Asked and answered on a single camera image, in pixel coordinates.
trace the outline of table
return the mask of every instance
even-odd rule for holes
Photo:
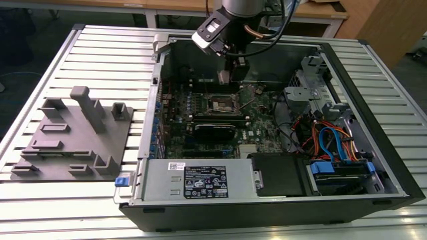
[[[213,7],[213,0],[208,1],[209,10]],[[145,16],[149,28],[156,28],[157,15],[195,16],[207,15],[204,0],[147,0]],[[334,38],[343,21],[348,18],[347,12],[335,11],[328,3],[307,2],[302,4],[295,12],[292,22],[314,23],[327,25],[323,33],[324,38]]]
[[[44,116],[37,108],[45,97],[67,98],[73,85],[92,88],[89,96],[99,98],[101,104],[124,102],[136,109],[120,166],[123,173],[136,170],[151,67],[156,63],[152,43],[155,35],[161,33],[191,36],[193,31],[93,25],[71,31],[0,143],[0,239],[307,240],[314,235],[318,240],[426,239],[427,200],[399,210],[376,212],[346,224],[155,233],[141,232],[119,211],[119,203],[132,194],[129,187],[116,188],[112,182],[9,182],[20,149],[29,143]],[[286,36],[283,40],[319,41],[299,36]],[[427,116],[370,46],[350,39],[328,39],[327,42],[427,194]],[[338,83],[331,84],[344,99]],[[64,103],[77,104],[71,99],[64,99]]]
[[[213,1],[208,1],[209,11]],[[204,0],[9,0],[0,1],[0,7],[144,14],[148,28],[152,29],[159,26],[159,15],[207,15]],[[335,11],[331,4],[307,2],[299,6],[291,21],[327,25],[323,37],[334,38],[347,18],[348,13]]]

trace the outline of blue cable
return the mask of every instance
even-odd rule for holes
[[[336,140],[336,148],[338,148],[338,154],[339,154],[339,157],[340,157],[340,160],[348,160],[348,157],[347,157],[347,154],[343,150],[343,146],[342,146],[342,139],[340,139],[340,135],[339,135],[339,132],[331,128],[331,127],[324,127],[322,130],[320,130],[320,133],[319,133],[319,144],[320,144],[320,148],[322,150],[327,153],[327,155],[330,156],[331,158],[331,162],[334,162],[334,155],[332,153],[328,151],[328,149],[326,148],[326,145],[323,143],[323,135],[326,133],[326,130],[331,130],[334,135],[335,135],[335,140]]]

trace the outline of wooden table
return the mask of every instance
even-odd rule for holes
[[[208,1],[209,11],[215,1]],[[9,0],[0,1],[0,7],[144,14],[148,28],[157,28],[159,15],[207,15],[205,0]],[[334,38],[347,18],[348,14],[335,11],[331,4],[307,2],[299,6],[291,21],[327,25],[323,37]]]
[[[213,9],[215,0],[208,1],[209,11]],[[147,23],[149,28],[156,28],[157,15],[205,16],[207,6],[204,0],[147,0]],[[335,11],[330,3],[307,2],[299,5],[292,22],[327,25],[324,38],[334,38],[348,18],[347,12]]]

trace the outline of white sticker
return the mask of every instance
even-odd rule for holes
[[[172,171],[184,171],[185,163],[184,162],[169,162],[167,170]]]
[[[123,5],[124,5],[125,7],[137,7],[137,8],[141,8],[141,7],[143,7],[143,4],[124,3]]]

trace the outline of black chassis frame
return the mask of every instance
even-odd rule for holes
[[[362,97],[331,45],[327,42],[282,40],[283,44],[320,46],[355,110],[407,196],[336,200],[254,203],[119,205],[120,211],[145,232],[215,230],[310,224],[348,223],[378,211],[395,210],[426,198],[396,149]]]

